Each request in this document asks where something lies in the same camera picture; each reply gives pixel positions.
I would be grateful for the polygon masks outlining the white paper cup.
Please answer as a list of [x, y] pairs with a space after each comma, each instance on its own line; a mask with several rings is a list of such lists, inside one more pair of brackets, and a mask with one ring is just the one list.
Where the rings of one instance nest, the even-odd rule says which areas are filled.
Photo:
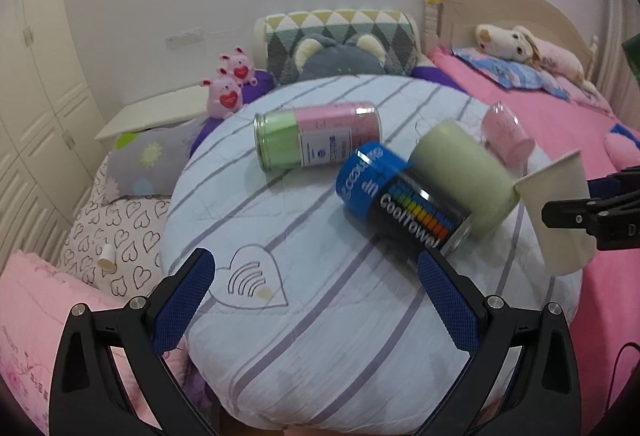
[[586, 232], [590, 199], [579, 150], [515, 182], [527, 208], [547, 272], [562, 277], [582, 270], [596, 255], [596, 239]]

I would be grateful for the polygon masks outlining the pink plastic cup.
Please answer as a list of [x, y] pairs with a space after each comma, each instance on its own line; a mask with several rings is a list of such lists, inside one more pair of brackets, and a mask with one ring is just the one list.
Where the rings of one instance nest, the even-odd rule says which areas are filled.
[[533, 137], [527, 132], [509, 107], [498, 102], [489, 107], [480, 124], [488, 147], [498, 155], [508, 168], [522, 166], [536, 147]]

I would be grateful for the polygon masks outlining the pale green cup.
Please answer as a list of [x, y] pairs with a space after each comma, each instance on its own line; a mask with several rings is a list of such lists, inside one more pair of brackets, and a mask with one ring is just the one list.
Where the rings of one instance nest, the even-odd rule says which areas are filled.
[[506, 168], [453, 119], [418, 141], [409, 164], [471, 213], [477, 239], [497, 229], [520, 200]]

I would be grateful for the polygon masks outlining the pink plush at right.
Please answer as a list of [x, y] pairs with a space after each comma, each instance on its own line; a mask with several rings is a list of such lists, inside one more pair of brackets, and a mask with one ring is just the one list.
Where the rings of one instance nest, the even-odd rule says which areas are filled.
[[639, 139], [625, 126], [616, 124], [604, 136], [603, 145], [617, 170], [640, 165]]

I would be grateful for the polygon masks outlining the pink printed pillow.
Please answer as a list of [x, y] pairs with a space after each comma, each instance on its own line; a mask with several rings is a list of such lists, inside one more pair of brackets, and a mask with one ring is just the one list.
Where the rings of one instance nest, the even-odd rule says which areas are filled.
[[596, 86], [587, 79], [584, 66], [576, 55], [547, 40], [536, 37], [527, 28], [521, 25], [514, 27], [513, 32], [522, 34], [535, 51], [534, 63], [552, 75], [563, 76], [570, 80], [582, 92], [588, 93], [592, 99], [604, 103], [605, 99], [600, 95]]

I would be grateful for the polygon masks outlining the pink blanket at left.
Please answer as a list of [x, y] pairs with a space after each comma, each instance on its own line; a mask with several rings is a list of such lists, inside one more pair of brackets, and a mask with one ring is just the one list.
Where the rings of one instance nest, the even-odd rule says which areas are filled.
[[49, 433], [52, 373], [70, 308], [118, 308], [136, 295], [151, 293], [162, 276], [154, 274], [141, 289], [130, 285], [115, 295], [115, 280], [105, 289], [90, 274], [77, 278], [35, 253], [12, 254], [1, 274], [1, 377], [14, 399], [43, 434]]

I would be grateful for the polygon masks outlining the blue cartoon pillow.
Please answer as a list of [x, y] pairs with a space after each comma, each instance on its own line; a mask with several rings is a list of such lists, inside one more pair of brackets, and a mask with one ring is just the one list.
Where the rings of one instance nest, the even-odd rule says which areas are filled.
[[544, 70], [495, 58], [474, 48], [454, 48], [452, 54], [503, 89], [544, 90], [555, 98], [570, 101], [570, 94]]

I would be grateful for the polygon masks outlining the heart patterned white pillow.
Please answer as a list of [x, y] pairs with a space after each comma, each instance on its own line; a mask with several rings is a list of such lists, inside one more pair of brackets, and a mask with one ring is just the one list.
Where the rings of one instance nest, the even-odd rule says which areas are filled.
[[[96, 172], [88, 201], [63, 244], [58, 268], [116, 298], [148, 295], [164, 278], [160, 241], [170, 200], [125, 197], [104, 205], [105, 168], [103, 162]], [[96, 266], [105, 244], [115, 246], [115, 274], [104, 274]]]

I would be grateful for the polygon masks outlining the white dog plush toy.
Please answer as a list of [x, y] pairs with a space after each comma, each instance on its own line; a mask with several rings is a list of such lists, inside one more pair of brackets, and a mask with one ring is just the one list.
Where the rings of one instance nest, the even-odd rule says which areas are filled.
[[475, 38], [478, 49], [495, 58], [529, 66], [537, 66], [540, 61], [533, 37], [522, 26], [505, 29], [491, 24], [480, 24], [476, 26]]

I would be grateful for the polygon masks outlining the blue black CoolTowel can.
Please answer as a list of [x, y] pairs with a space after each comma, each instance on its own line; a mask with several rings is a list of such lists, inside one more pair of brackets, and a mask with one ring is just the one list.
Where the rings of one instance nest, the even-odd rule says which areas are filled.
[[395, 152], [368, 142], [344, 162], [335, 190], [346, 208], [383, 237], [418, 253], [455, 251], [471, 231], [471, 213]]

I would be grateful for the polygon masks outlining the cream wooden headboard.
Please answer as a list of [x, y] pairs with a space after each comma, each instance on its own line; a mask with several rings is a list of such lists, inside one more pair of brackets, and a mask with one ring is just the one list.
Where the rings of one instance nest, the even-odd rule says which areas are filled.
[[437, 47], [470, 47], [478, 24], [511, 28], [521, 24], [534, 35], [570, 50], [592, 77], [599, 37], [585, 41], [573, 22], [548, 0], [422, 0], [421, 52]]

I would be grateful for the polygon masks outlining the grey flower pillow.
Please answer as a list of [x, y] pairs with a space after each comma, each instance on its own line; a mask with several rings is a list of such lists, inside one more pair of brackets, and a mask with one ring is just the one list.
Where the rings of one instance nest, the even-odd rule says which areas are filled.
[[104, 205], [125, 197], [172, 196], [205, 118], [174, 127], [125, 133], [108, 154]]

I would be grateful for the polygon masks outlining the cream wardrobe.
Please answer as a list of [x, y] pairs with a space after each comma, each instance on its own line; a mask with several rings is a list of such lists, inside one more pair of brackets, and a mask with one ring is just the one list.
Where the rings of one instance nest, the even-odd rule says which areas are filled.
[[60, 259], [105, 155], [64, 0], [1, 0], [1, 257]]

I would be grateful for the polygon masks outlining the green pink towel can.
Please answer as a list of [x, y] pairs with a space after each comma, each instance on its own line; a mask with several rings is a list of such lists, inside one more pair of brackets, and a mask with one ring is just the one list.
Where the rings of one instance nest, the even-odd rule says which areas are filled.
[[342, 102], [257, 114], [255, 149], [265, 171], [341, 164], [361, 145], [381, 139], [371, 102]]

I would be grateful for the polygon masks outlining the grey bear plush cushion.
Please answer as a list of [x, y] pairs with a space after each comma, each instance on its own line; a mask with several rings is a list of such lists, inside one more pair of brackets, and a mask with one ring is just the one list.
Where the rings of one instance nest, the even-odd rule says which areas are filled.
[[299, 80], [386, 73], [386, 50], [371, 34], [354, 35], [344, 44], [310, 35], [299, 41], [293, 61]]

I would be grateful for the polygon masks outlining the white bedside table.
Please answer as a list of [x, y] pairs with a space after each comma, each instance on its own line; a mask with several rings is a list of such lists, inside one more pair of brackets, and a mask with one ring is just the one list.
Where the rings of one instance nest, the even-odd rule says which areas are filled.
[[111, 150], [122, 133], [189, 122], [206, 114], [208, 89], [191, 86], [124, 106], [94, 137]]

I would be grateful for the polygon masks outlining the triangle patterned pillow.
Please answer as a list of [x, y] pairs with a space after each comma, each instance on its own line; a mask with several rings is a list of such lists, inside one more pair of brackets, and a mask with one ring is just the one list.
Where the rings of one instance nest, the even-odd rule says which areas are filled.
[[385, 70], [408, 76], [423, 60], [414, 19], [395, 10], [320, 9], [276, 13], [254, 25], [253, 61], [274, 82], [292, 84], [298, 78], [293, 56], [300, 40], [321, 35], [343, 44], [355, 35], [371, 34], [386, 51]]

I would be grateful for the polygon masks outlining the front pink plush pig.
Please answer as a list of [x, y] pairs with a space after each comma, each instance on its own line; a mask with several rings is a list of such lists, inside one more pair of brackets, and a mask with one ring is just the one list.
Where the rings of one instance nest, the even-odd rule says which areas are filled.
[[208, 90], [206, 110], [214, 119], [228, 119], [244, 106], [242, 84], [226, 75], [204, 79], [200, 86]]

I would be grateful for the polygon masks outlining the pink plush pig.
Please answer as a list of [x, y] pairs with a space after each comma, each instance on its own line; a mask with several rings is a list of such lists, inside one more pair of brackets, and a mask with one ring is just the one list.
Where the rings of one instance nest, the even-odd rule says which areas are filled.
[[244, 106], [242, 84], [226, 75], [204, 79], [200, 86], [208, 90], [206, 110], [214, 119], [228, 119]]
[[224, 66], [218, 68], [222, 76], [233, 78], [240, 86], [253, 86], [258, 83], [253, 61], [241, 47], [236, 47], [231, 54], [222, 54], [219, 60]]

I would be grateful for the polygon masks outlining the rear pink plush pig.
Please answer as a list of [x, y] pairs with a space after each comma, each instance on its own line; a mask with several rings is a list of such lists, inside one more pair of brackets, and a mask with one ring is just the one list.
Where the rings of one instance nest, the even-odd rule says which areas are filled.
[[222, 54], [219, 60], [224, 66], [218, 68], [222, 76], [233, 78], [240, 86], [253, 86], [258, 83], [253, 61], [241, 47], [236, 47], [231, 54]]

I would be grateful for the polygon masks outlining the wall outlet plate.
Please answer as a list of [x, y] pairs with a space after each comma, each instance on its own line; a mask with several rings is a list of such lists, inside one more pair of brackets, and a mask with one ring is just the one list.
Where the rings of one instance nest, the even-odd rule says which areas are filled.
[[169, 51], [174, 51], [183, 47], [192, 46], [192, 44], [199, 44], [203, 41], [204, 30], [201, 28], [194, 28], [187, 30], [186, 32], [180, 32], [180, 34], [167, 37], [165, 39], [165, 44]]

